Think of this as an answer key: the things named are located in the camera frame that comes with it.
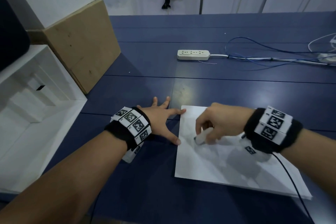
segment wristband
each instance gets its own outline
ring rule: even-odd
[[[104,130],[127,143],[127,150],[135,149],[152,132],[147,115],[137,107],[123,107],[111,117]]]
[[[291,146],[302,128],[303,125],[292,116],[268,106],[254,111],[244,132],[256,150],[272,153]]]

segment forearm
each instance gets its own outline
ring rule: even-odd
[[[0,212],[0,223],[76,223],[127,151],[102,132],[58,163]]]
[[[281,154],[336,199],[336,141],[303,129]]]

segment tabletop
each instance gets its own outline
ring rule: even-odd
[[[233,37],[274,48],[307,51],[307,44],[336,32],[336,13],[111,16],[122,53],[92,91],[46,171],[103,130],[123,106],[149,106],[153,96],[170,107],[212,102],[251,108],[271,105],[308,129],[336,139],[336,69],[291,64],[261,69],[251,62],[177,60],[179,49],[224,53]],[[329,38],[312,45],[326,51]],[[304,58],[246,39],[228,45],[244,56]],[[167,120],[179,133],[179,116]],[[137,223],[310,223],[300,201],[271,193],[174,177],[177,146],[146,141],[131,164],[123,161],[103,187],[95,215]],[[305,204],[316,224],[336,223],[336,205],[307,176],[313,195]]]

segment paper sheet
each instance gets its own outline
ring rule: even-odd
[[[265,162],[256,161],[234,137],[223,137],[220,145],[196,145],[195,121],[206,107],[183,105],[181,108],[186,108],[187,112],[180,120],[181,144],[177,148],[175,177],[297,197],[286,171],[274,156]],[[280,154],[277,157],[290,173],[302,198],[311,199],[299,170]]]

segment black cable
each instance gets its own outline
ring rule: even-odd
[[[100,193],[101,193],[101,191],[99,192],[99,194],[98,194],[98,196],[97,196],[97,198],[96,198],[96,201],[95,201],[95,203],[94,203],[94,205],[93,205],[93,209],[92,209],[92,213],[91,213],[91,217],[90,217],[90,222],[89,222],[89,224],[91,224],[92,219],[93,219],[93,215],[95,214],[95,209],[96,209],[96,205],[97,205],[97,202],[98,202],[98,198],[99,198]]]
[[[297,187],[296,187],[296,185],[295,185],[295,183],[294,183],[292,177],[290,176],[289,172],[287,171],[287,169],[285,168],[285,166],[283,165],[283,163],[281,162],[281,160],[280,160],[274,153],[272,153],[272,155],[273,155],[273,156],[280,162],[280,164],[282,165],[282,167],[284,168],[284,170],[285,170],[286,173],[288,174],[289,179],[291,179],[291,181],[292,181],[292,183],[293,183],[293,185],[294,185],[294,188],[295,188],[295,190],[296,190],[296,193],[297,193],[297,195],[299,196],[300,201],[301,201],[301,203],[302,203],[302,205],[303,205],[303,207],[304,207],[304,209],[305,209],[305,211],[306,211],[306,213],[307,213],[309,219],[311,220],[311,222],[312,222],[313,224],[315,224],[315,222],[313,221],[313,218],[310,216],[310,214],[309,214],[309,212],[308,212],[308,209],[306,208],[306,205],[305,205],[304,201],[302,200],[301,195],[300,195],[300,193],[299,193],[299,191],[298,191],[298,189],[297,189]]]

